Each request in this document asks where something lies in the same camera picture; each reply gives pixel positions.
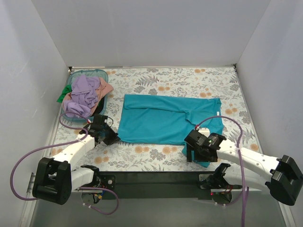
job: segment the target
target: wall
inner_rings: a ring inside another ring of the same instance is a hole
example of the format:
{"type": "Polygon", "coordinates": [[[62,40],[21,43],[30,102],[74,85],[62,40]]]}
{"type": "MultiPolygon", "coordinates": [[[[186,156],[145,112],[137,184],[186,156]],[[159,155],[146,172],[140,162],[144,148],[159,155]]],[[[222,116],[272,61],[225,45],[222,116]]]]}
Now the wall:
{"type": "MultiPolygon", "coordinates": [[[[46,144],[68,69],[30,0],[0,0],[0,21],[0,226],[16,227],[24,202],[10,191],[9,175],[25,153],[46,144]]],[[[41,155],[16,171],[23,196],[41,155]]]]}
{"type": "Polygon", "coordinates": [[[32,0],[68,66],[238,62],[270,0],[32,0]]]}
{"type": "MultiPolygon", "coordinates": [[[[238,64],[265,154],[293,157],[303,170],[303,1],[272,0],[238,64]]],[[[291,211],[303,226],[303,192],[291,211]]]]}

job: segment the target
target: teal basket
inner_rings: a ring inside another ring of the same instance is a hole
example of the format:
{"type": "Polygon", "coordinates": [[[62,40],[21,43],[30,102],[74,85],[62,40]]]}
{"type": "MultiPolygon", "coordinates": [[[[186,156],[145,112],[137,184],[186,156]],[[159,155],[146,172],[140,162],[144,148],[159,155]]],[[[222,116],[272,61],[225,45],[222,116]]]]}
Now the teal basket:
{"type": "MultiPolygon", "coordinates": [[[[73,74],[70,75],[70,77],[68,78],[67,81],[67,85],[72,84],[74,82],[74,80],[81,76],[82,74],[84,74],[87,77],[102,77],[105,82],[108,83],[108,74],[103,71],[103,70],[80,70],[77,72],[74,72],[73,74]]],[[[107,103],[107,95],[105,95],[104,97],[104,105],[103,105],[103,109],[100,112],[100,114],[103,114],[105,112],[105,108],[106,108],[106,103],[107,103]]],[[[63,105],[61,107],[61,114],[64,113],[63,110],[63,105]]],[[[67,117],[66,115],[63,115],[63,118],[68,120],[69,122],[85,122],[86,120],[83,118],[77,118],[77,117],[67,117]]],[[[88,119],[90,119],[91,121],[93,121],[94,117],[88,117],[88,119]]]]}

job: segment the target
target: lavender garment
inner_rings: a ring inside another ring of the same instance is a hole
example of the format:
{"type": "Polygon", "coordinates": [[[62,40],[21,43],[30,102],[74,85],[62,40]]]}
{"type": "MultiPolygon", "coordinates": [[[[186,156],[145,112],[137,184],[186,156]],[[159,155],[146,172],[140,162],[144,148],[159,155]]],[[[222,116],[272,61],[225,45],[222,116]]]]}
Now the lavender garment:
{"type": "Polygon", "coordinates": [[[88,108],[93,108],[95,103],[99,101],[95,91],[99,86],[100,80],[98,77],[86,77],[82,74],[71,85],[72,101],[88,108]]]}
{"type": "Polygon", "coordinates": [[[91,115],[90,109],[87,106],[78,104],[76,102],[73,102],[72,100],[68,101],[63,101],[63,107],[65,112],[72,112],[72,113],[67,113],[67,117],[77,117],[79,118],[78,114],[81,115],[82,117],[89,117],[91,115]]]}

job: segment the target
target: floral pattern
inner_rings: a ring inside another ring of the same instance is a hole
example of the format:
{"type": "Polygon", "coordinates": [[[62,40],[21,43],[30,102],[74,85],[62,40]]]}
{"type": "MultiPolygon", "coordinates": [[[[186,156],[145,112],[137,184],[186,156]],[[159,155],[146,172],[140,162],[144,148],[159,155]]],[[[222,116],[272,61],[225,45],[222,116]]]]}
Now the floral pattern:
{"type": "MultiPolygon", "coordinates": [[[[243,128],[241,146],[259,151],[256,134],[244,103],[243,94],[234,68],[172,68],[172,69],[107,69],[108,82],[114,90],[108,95],[105,115],[113,118],[113,130],[117,131],[125,94],[153,96],[176,96],[193,98],[219,97],[222,115],[235,119],[243,128]]],[[[64,122],[69,126],[83,127],[84,124],[64,122]]],[[[223,134],[236,142],[239,129],[223,119],[223,134]]],[[[79,130],[70,130],[58,125],[55,143],[75,140],[79,130]]],[[[55,155],[59,149],[51,151],[55,155]]],[[[111,146],[98,144],[77,164],[97,166],[101,171],[213,171],[220,162],[204,168],[197,163],[186,162],[181,153],[183,146],[156,144],[129,144],[118,142],[111,146]]]]}

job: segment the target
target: teal fabric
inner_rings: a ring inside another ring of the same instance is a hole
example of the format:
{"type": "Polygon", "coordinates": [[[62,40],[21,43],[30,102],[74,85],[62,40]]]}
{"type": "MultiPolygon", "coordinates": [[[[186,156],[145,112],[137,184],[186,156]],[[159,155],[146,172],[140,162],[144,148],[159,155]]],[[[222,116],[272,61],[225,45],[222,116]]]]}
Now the teal fabric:
{"type": "MultiPolygon", "coordinates": [[[[128,143],[185,145],[184,139],[194,126],[221,114],[220,107],[219,98],[125,95],[118,134],[121,141],[128,143]]],[[[211,133],[223,131],[221,118],[211,119],[201,127],[211,133]]]]}

